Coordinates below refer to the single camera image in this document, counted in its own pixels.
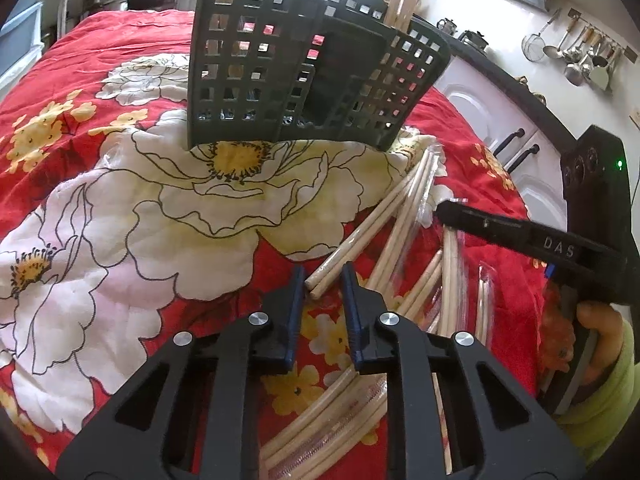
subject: kitchen counter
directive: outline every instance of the kitchen counter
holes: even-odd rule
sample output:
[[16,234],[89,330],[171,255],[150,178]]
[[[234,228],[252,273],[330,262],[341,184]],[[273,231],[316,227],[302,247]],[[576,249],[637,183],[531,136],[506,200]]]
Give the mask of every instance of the kitchen counter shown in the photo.
[[575,137],[524,85],[472,46],[458,41],[449,34],[440,33],[440,35],[447,41],[452,56],[462,58],[500,88],[544,132],[558,152],[563,153],[574,147]]

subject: kitchen utensil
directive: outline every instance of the kitchen utensil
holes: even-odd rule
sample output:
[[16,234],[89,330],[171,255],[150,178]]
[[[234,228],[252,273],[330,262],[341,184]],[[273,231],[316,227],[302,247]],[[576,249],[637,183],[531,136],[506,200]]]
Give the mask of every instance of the kitchen utensil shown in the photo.
[[600,49],[600,52],[597,56],[593,56],[591,58],[591,62],[593,63],[594,67],[599,66],[602,68],[606,68],[609,64],[609,60],[615,54],[615,52],[616,49],[611,44],[609,38],[605,38],[604,40],[602,40],[602,47]]
[[454,22],[452,22],[449,18],[442,18],[436,24],[436,27],[438,27],[445,34],[449,34],[450,36],[453,36],[458,30],[458,26]]
[[591,39],[593,35],[593,27],[586,26],[576,39],[574,44],[566,50],[562,51],[562,57],[568,63],[576,63],[582,57],[582,48],[584,44]]
[[600,90],[606,92],[611,82],[611,75],[615,70],[615,65],[620,59],[622,49],[620,47],[612,47],[609,55],[606,58],[605,66],[595,66],[589,74],[589,80],[596,85]]
[[489,45],[482,34],[479,32],[472,32],[471,30],[466,30],[460,34],[458,39],[462,41],[462,43],[471,45],[473,48],[478,49],[483,54],[484,50]]
[[571,20],[571,22],[569,22],[569,25],[566,28],[566,32],[564,33],[564,36],[562,37],[562,40],[560,40],[558,46],[547,45],[542,49],[542,52],[544,52],[545,56],[550,57],[551,59],[560,59],[562,57],[562,46],[564,45],[566,39],[569,37],[569,34],[574,31],[575,25],[578,23],[578,20],[580,20],[580,17],[576,16]]
[[540,61],[544,57],[543,49],[545,47],[545,40],[542,39],[542,33],[558,18],[560,10],[561,9],[556,10],[554,15],[546,22],[545,26],[540,29],[539,33],[529,34],[522,38],[522,53],[529,61]]
[[[589,46],[594,47],[600,41],[601,35],[596,32],[589,40]],[[567,81],[575,86],[580,86],[584,82],[584,75],[582,74],[582,66],[589,59],[589,52],[587,52],[579,63],[571,63],[564,69],[564,77]]]

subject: pot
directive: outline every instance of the pot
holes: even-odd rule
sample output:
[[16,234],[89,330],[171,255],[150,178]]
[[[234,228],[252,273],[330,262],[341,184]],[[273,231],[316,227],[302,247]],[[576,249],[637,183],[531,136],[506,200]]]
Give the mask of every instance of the pot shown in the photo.
[[489,45],[482,34],[480,34],[479,32],[472,32],[471,30],[466,30],[465,32],[460,34],[458,36],[458,39],[462,41],[462,43],[471,45],[473,48],[479,50],[483,54],[485,54],[484,50]]

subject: hanging ladle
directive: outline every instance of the hanging ladle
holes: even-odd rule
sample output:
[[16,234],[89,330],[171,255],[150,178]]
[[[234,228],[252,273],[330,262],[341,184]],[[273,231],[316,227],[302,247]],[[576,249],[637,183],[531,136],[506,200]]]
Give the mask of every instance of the hanging ladle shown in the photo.
[[545,48],[542,49],[542,52],[545,53],[545,56],[550,57],[551,59],[560,59],[562,57],[562,46],[564,45],[564,42],[566,41],[566,39],[569,37],[569,34],[571,34],[574,31],[575,25],[576,23],[578,23],[578,20],[580,20],[579,16],[576,16],[574,19],[571,20],[558,46],[547,45]]

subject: floral bedspread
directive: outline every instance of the floral bedspread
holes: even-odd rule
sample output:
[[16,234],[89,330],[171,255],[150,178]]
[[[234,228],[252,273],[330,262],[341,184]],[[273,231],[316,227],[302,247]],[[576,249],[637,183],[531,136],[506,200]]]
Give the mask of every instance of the floral bedspread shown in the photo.
[[[424,135],[389,153],[317,140],[187,151],[192,20],[92,16],[0,104],[0,404],[52,470],[148,355],[180,330],[207,335],[252,312],[294,264],[313,271],[435,138],[439,195],[526,216],[503,168],[435,90],[409,120]],[[363,278],[390,229],[357,260]],[[400,296],[439,245],[436,230],[420,230]],[[493,352],[533,391],[542,268],[481,240],[466,245],[471,280],[481,260],[499,276]],[[260,439],[349,364],[334,288],[305,308],[293,371],[262,381]],[[383,420],[322,477],[382,480],[385,430]]]

